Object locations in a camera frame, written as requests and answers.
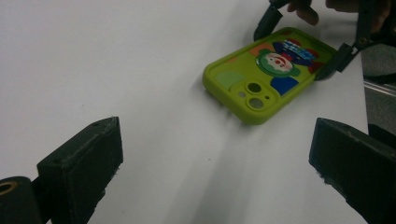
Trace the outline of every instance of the white table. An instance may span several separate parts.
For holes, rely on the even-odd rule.
[[[36,178],[51,151],[119,116],[124,164],[90,223],[365,223],[308,163],[316,118],[367,130],[360,57],[261,126],[242,125],[201,84],[207,64],[251,43],[267,7],[0,1],[0,179]],[[287,14],[278,28],[352,42],[356,15],[315,8],[317,27]]]

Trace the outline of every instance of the lime green phone case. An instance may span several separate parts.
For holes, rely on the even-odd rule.
[[[308,87],[335,52],[283,28],[208,65],[203,83],[246,124],[261,124]]]

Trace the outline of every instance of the cartoon print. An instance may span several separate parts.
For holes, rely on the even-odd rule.
[[[306,66],[312,74],[323,63],[314,62],[318,54],[312,49],[303,49],[295,39],[285,39],[283,42],[274,42],[273,49],[259,49],[256,64],[266,74],[274,77],[271,86],[280,95],[285,94],[299,82],[292,78],[300,74],[295,64]]]

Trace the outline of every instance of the human hand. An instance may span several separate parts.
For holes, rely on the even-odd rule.
[[[360,0],[326,0],[326,7],[340,12],[358,12]],[[312,0],[293,0],[289,3],[288,12],[297,12],[297,16],[311,25],[318,23],[318,13],[311,7]],[[390,14],[392,0],[376,0],[372,32],[381,29]]]

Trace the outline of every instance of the white surface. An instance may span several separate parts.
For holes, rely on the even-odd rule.
[[[35,178],[52,150],[119,116],[124,164],[90,223],[365,223],[308,164],[317,117],[367,129],[359,57],[256,127],[201,84],[208,63],[252,41],[267,6],[0,1],[0,179]],[[294,14],[279,27],[353,40],[353,15],[316,8],[318,27]]]

